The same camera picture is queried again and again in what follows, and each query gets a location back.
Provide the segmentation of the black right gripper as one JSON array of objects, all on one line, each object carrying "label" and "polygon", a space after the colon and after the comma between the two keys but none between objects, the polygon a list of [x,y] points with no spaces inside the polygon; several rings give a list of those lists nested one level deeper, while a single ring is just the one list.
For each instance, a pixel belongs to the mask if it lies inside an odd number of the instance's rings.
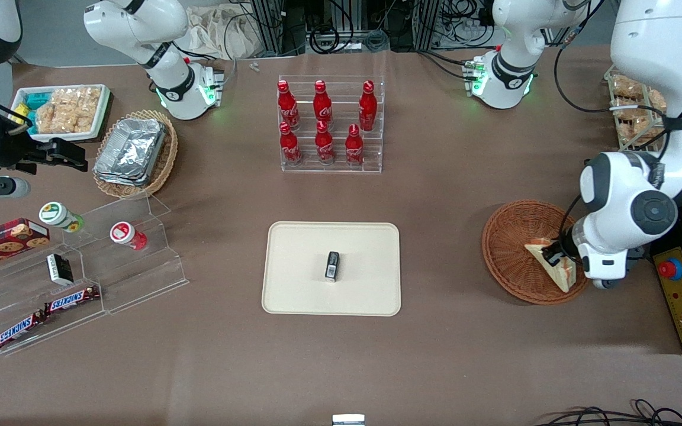
[{"label": "black right gripper", "polygon": [[0,134],[0,169],[15,170],[35,176],[38,165],[66,166],[87,172],[86,150],[79,145],[52,138],[47,151],[34,141],[28,133]]}]

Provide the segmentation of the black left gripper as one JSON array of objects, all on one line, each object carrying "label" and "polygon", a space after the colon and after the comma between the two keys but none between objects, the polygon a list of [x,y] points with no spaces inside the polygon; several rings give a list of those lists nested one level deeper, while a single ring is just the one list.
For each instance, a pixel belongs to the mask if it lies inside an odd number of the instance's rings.
[{"label": "black left gripper", "polygon": [[576,222],[565,230],[565,238],[558,238],[554,242],[554,247],[544,247],[541,249],[542,258],[545,262],[554,267],[557,260],[569,258],[576,264],[582,264],[582,259],[578,251],[577,243],[580,241],[582,223]]}]

